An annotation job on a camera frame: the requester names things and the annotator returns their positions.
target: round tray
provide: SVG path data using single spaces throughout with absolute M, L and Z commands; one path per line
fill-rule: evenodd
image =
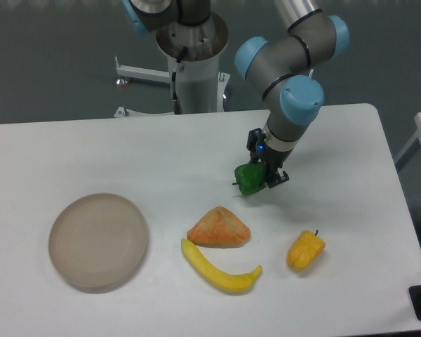
M 147 239 L 147 224 L 135 204 L 115 194 L 92 194 L 58 216 L 48 252 L 56 270 L 71 285 L 103 293 L 129 280 Z

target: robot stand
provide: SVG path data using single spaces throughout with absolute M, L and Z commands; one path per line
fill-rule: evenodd
M 115 56 L 115 64 L 116 64 L 116 73 L 119 78 L 116 80 L 116 85 L 119 88 L 124 88 L 129 85 L 129 81 L 131 79 L 138 79 L 143 81 L 153 81 L 159 84 L 166 84 L 170 85 L 171 77 L 168 72 L 161 72 L 158 70 L 151 70 L 145 68 L 138 68 L 138 67 L 130 67 L 127 65 L 120 65 L 118 58 Z M 218 89 L 217 89 L 217 112 L 224 112 L 225 109 L 223 107 L 223 102 L 227 99 L 225 95 L 226 86 L 229 82 L 231 75 L 225 72 L 218 73 Z M 135 116 L 145 116 L 145 115 L 153 115 L 153 114 L 146 114 L 144 112 L 136 112 L 133 110 L 127 110 L 128 114 L 125 114 L 123 111 L 123 107 L 119 107 L 115 112 L 114 117 L 135 117 Z M 173 114 L 173 112 L 167 112 L 165 114 L 155 114 L 155 115 L 166 115 L 166 114 Z

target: yellow bell pepper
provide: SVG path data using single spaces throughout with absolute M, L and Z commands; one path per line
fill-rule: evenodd
M 305 230 L 293 242 L 288 250 L 287 264 L 295 271 L 300 272 L 323 251 L 326 243 L 317 237 L 318 231 L 312 233 Z

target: banana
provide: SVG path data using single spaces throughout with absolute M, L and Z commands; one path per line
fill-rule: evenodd
M 257 266 L 252 272 L 231 275 L 216 268 L 189 240 L 181 240 L 181 250 L 190 265 L 210 284 L 227 293 L 243 293 L 249 290 L 262 272 Z

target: cable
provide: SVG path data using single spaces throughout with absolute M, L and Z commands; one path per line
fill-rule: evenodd
M 176 73 L 178 72 L 180 68 L 181 61 L 185 58 L 188 51 L 189 51 L 188 47 L 182 47 L 182 51 L 179 54 L 178 58 L 176 59 L 175 69 L 171 73 L 171 92 L 172 92 L 173 100 L 178 100 L 178 95 L 176 93 Z

